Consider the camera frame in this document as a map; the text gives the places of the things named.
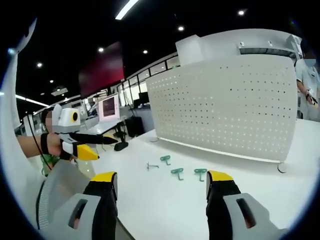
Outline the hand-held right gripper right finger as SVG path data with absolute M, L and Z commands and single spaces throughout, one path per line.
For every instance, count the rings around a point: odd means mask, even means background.
M 210 240 L 279 240 L 288 231 L 273 224 L 269 211 L 224 172 L 207 171 L 206 200 Z

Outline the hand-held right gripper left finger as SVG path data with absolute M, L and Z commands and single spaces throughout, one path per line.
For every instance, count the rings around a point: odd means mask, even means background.
M 114 240 L 117 223 L 117 173 L 94 176 L 83 193 L 74 194 L 53 215 L 51 240 Z

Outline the person's left hand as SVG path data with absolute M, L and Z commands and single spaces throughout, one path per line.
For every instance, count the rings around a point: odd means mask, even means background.
M 50 154 L 62 160 L 73 160 L 74 156 L 63 150 L 63 141 L 56 133 L 43 133 L 40 136 L 41 151 L 43 154 Z

